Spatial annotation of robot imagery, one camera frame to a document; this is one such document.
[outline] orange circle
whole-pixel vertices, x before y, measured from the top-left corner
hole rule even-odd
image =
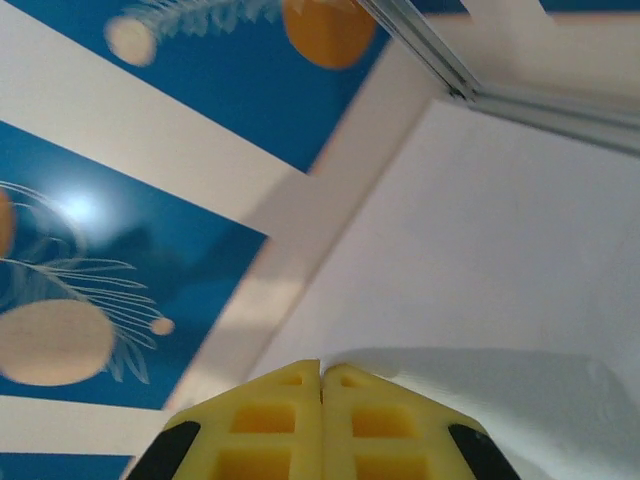
[[[285,0],[282,15],[289,42],[324,68],[356,63],[376,31],[376,21],[356,0]]]
[[[0,257],[5,256],[13,243],[15,229],[11,199],[0,189]]]

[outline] metal frame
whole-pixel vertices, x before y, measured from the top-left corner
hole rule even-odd
[[[640,157],[640,113],[524,89],[485,85],[429,26],[410,0],[360,4],[472,110]]]

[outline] black rubber pad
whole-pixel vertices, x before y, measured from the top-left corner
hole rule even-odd
[[[520,480],[493,440],[465,425],[450,425],[449,433],[477,480]]]
[[[200,431],[200,424],[184,422],[156,437],[127,480],[171,480]]]

